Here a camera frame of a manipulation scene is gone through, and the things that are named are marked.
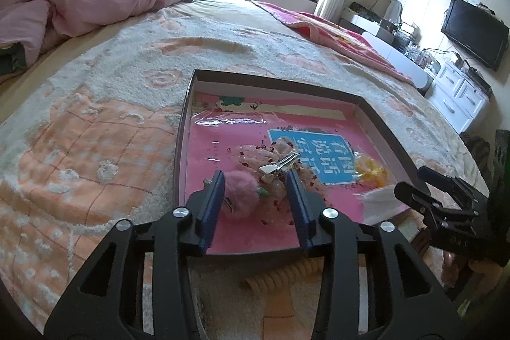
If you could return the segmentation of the person's right hand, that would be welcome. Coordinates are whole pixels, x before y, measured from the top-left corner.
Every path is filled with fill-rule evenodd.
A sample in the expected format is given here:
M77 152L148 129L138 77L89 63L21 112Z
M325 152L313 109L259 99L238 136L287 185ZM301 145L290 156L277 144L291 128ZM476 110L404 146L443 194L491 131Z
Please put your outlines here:
M461 268L465 263L468 264L473 272L482 275L482 279L478 284L478 288L482 291L492 291L498 285L503 274L503 268L490 260L467 260L462 256L456 256L447 251L442 252L442 258L441 280L448 286L453 286L456 283Z

